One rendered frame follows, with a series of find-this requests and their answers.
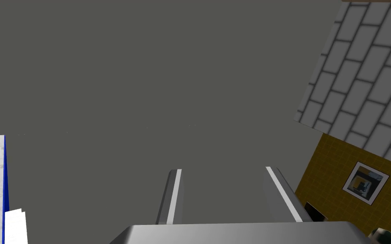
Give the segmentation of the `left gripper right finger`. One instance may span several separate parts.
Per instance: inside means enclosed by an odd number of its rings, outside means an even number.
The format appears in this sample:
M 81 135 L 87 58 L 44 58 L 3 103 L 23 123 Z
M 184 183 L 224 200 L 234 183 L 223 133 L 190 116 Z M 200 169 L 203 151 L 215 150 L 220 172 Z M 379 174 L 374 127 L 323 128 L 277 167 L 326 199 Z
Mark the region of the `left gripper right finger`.
M 269 222 L 312 222 L 278 168 L 267 166 L 263 176 Z

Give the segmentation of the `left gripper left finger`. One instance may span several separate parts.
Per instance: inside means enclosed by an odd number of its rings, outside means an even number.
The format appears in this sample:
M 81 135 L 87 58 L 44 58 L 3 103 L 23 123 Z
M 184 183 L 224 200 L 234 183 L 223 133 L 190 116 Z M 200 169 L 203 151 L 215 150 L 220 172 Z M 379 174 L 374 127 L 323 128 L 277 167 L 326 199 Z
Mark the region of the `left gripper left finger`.
M 183 178 L 182 169 L 169 172 L 163 191 L 157 225 L 181 224 L 183 216 Z

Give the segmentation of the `framed wall picture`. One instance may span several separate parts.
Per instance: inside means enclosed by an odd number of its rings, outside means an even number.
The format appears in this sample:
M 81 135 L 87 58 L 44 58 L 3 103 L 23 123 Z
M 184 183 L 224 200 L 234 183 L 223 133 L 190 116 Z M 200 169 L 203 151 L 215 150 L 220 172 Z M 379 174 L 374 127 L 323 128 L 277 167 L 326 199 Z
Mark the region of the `framed wall picture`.
M 342 189 L 372 205 L 389 178 L 389 175 L 358 161 Z

